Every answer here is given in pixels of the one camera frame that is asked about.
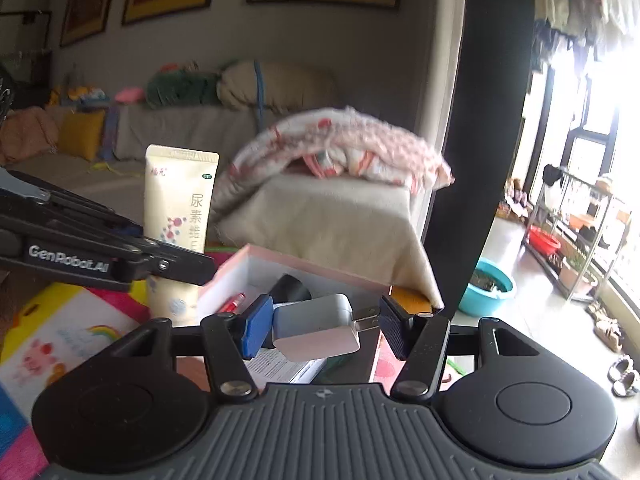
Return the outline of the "red plastic basin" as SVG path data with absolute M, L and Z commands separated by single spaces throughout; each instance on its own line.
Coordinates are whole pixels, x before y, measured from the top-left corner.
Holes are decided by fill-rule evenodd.
M 550 233 L 538 228 L 538 226 L 530 226 L 528 228 L 526 240 L 544 258 L 556 254 L 562 247 L 559 240 Z

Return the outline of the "colourful cartoon play mat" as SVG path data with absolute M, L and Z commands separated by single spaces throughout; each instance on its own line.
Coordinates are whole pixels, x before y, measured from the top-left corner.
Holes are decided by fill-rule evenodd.
M 1 351 L 1 475 L 5 479 L 33 479 L 47 465 L 30 426 L 32 407 L 42 390 L 150 317 L 142 282 L 130 292 L 65 284 L 28 285 L 26 292 Z M 428 300 L 412 290 L 393 286 L 388 294 L 410 313 L 432 310 Z M 400 366 L 380 336 L 372 382 L 390 388 Z

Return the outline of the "pink cardboard box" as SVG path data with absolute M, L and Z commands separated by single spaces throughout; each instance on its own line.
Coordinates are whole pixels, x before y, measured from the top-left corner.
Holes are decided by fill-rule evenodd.
M 343 294 L 352 310 L 360 313 L 375 307 L 390 291 L 387 285 L 254 245 L 241 249 L 209 247 L 205 253 L 218 266 L 213 281 L 201 288 L 198 306 L 205 315 L 218 311 L 239 294 L 244 296 L 242 309 L 261 294 L 270 295 L 277 306 Z M 355 353 L 300 363 L 288 361 L 277 350 L 262 349 L 246 366 L 259 388 L 270 382 L 325 385 L 372 382 L 378 360 L 378 338 L 378 330 L 368 330 L 359 337 L 360 349 Z

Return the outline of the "cream lotion tube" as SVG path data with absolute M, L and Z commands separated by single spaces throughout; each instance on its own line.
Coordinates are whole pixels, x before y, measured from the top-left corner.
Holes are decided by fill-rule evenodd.
M 205 249 L 219 155 L 152 144 L 145 152 L 143 232 L 171 247 L 201 254 Z M 148 305 L 154 318 L 195 325 L 198 285 L 175 278 L 146 279 Z

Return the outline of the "pink floral blanket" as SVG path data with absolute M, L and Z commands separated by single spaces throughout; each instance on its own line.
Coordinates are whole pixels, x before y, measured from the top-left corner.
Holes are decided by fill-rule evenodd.
M 294 162 L 321 180 L 347 176 L 412 195 L 454 183 L 448 162 L 420 136 L 352 107 L 326 107 L 288 116 L 243 146 L 216 179 L 210 218 L 228 216 Z

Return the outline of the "black funnel nozzle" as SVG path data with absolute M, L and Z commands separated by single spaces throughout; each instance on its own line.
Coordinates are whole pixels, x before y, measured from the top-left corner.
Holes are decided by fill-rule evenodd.
M 274 304 L 290 304 L 291 302 L 311 300 L 309 289 L 298 278 L 290 274 L 282 275 L 277 283 L 270 288 L 268 295 Z

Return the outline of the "green plush pillow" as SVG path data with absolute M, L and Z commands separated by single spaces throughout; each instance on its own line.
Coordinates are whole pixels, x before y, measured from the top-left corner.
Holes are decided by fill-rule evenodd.
M 217 105 L 218 80 L 217 74 L 183 68 L 158 72 L 145 87 L 145 101 L 152 108 Z

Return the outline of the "yellow cushion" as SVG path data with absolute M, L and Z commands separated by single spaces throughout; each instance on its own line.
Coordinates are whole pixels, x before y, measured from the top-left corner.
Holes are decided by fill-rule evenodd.
M 58 152 L 93 162 L 102 143 L 105 115 L 105 110 L 67 114 L 58 134 Z

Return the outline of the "red cigarette lighter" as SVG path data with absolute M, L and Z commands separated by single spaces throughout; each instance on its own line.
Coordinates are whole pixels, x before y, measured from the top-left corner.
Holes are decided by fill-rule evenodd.
M 239 292 L 229 297 L 224 304 L 218 309 L 217 313 L 238 313 L 241 311 L 243 304 L 245 304 L 246 295 L 244 292 Z

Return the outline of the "beige covered sofa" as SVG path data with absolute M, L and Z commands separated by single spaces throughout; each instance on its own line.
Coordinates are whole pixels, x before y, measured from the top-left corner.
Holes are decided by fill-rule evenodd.
M 119 292 L 146 279 L 157 313 L 169 313 L 180 297 L 185 318 L 215 274 L 204 245 L 216 235 L 415 290 L 434 309 L 444 305 L 410 208 L 392 197 L 454 180 L 420 136 L 352 108 L 322 108 L 276 122 L 225 170 L 218 159 L 150 146 L 142 223 L 3 170 L 2 268 Z

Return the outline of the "metal balcony shelf rack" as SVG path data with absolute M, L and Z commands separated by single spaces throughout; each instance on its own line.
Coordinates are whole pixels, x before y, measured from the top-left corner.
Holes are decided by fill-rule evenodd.
M 561 242 L 561 249 L 544 258 L 526 240 L 530 226 L 538 226 Z M 615 193 L 612 174 L 602 174 L 589 182 L 567 169 L 547 165 L 542 170 L 542 185 L 530 212 L 522 245 L 540 263 L 554 287 L 567 300 L 589 304 L 605 290 L 628 244 L 631 231 L 631 210 Z M 575 252 L 581 252 L 585 266 L 598 286 L 588 295 L 568 292 L 560 283 L 561 262 Z

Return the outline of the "blue plastic basin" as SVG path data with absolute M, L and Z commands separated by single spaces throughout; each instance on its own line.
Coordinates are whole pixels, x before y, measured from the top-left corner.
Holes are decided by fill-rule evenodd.
M 493 316 L 516 291 L 509 274 L 494 262 L 479 258 L 459 304 L 459 310 L 476 318 Z

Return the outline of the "white usb wall charger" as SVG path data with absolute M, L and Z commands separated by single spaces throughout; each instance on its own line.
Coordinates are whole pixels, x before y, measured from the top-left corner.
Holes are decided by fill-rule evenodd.
M 378 306 L 355 311 L 343 294 L 279 304 L 272 343 L 291 362 L 346 356 L 360 350 L 359 333 L 377 328 L 379 314 Z

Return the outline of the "potted green plant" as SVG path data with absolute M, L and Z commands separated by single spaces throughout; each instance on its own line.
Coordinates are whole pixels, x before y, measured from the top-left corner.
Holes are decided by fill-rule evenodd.
M 575 295 L 588 295 L 598 286 L 598 280 L 588 270 L 580 275 L 585 261 L 586 258 L 581 252 L 575 252 L 569 257 L 564 257 L 561 262 L 560 283 Z

